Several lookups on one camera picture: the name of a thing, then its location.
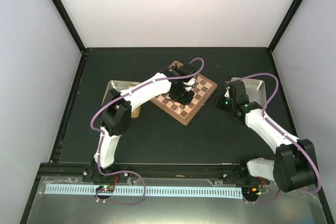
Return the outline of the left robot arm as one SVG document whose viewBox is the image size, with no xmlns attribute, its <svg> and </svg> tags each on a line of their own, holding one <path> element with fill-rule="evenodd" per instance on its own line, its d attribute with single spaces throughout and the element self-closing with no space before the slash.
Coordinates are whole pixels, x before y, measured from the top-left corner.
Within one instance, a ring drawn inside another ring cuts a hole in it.
<svg viewBox="0 0 336 224">
<path fill-rule="evenodd" d="M 100 133 L 100 140 L 94 161 L 97 166 L 94 175 L 102 182 L 108 181 L 113 174 L 111 165 L 118 141 L 130 127 L 132 112 L 142 104 L 168 93 L 172 100 L 189 104 L 194 93 L 190 80 L 198 75 L 190 63 L 180 67 L 165 67 L 150 79 L 126 90 L 111 89 L 105 102 L 92 117 L 90 127 Z"/>
</svg>

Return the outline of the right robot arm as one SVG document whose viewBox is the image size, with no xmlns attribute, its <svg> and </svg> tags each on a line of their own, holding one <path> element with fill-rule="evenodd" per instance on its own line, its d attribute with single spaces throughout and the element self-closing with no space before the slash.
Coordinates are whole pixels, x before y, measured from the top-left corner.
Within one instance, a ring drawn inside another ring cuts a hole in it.
<svg viewBox="0 0 336 224">
<path fill-rule="evenodd" d="M 269 98 L 265 83 L 249 78 L 232 78 L 225 93 L 216 97 L 215 107 L 224 110 L 256 132 L 274 152 L 275 158 L 252 158 L 238 171 L 239 179 L 252 183 L 257 177 L 275 182 L 283 192 L 315 185 L 321 187 L 313 143 L 283 129 L 266 112 Z"/>
</svg>

